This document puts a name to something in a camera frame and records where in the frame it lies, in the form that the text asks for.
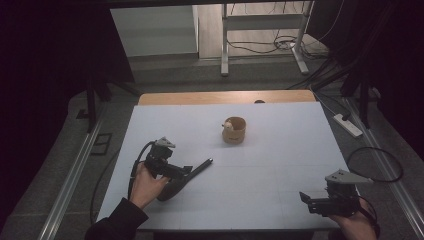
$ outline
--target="white tabletop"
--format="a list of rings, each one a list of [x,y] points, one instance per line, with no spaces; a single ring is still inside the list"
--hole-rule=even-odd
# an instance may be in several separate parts
[[[247,122],[240,145],[222,140],[231,116]],[[126,197],[132,165],[143,146],[166,136],[176,144],[168,162],[194,168],[213,163],[174,198],[155,200],[140,229],[328,229],[328,218],[310,214],[299,191],[327,197],[324,177],[347,170],[318,102],[136,106],[98,219]]]

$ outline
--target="wall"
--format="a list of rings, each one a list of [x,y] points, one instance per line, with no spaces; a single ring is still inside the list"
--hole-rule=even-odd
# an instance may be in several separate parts
[[[196,6],[124,8],[111,13],[127,57],[198,52]]]

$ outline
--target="power strip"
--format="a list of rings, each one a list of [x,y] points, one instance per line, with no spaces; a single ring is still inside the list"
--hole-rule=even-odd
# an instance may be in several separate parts
[[[359,130],[353,123],[351,123],[349,120],[344,121],[343,115],[337,114],[333,117],[334,120],[336,120],[337,123],[339,123],[346,131],[350,133],[354,138],[357,138],[362,135],[362,131]]]

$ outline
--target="small wooden container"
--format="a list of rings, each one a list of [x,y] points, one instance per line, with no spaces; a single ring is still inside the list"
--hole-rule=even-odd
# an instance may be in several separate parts
[[[246,133],[246,121],[241,117],[230,117],[222,124],[222,138],[229,144],[239,144],[243,142]]]

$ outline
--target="hand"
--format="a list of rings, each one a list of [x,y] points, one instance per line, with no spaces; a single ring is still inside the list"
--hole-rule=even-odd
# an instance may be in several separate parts
[[[363,209],[369,212],[368,204],[362,198],[359,202]],[[348,240],[376,240],[375,231],[367,217],[362,213],[356,212],[353,216],[346,218],[342,216],[328,216],[335,221],[341,228],[343,234]]]
[[[168,177],[154,179],[149,170],[144,166],[144,163],[138,164],[137,174],[131,190],[130,202],[134,203],[140,209],[145,208],[162,192],[168,181]]]

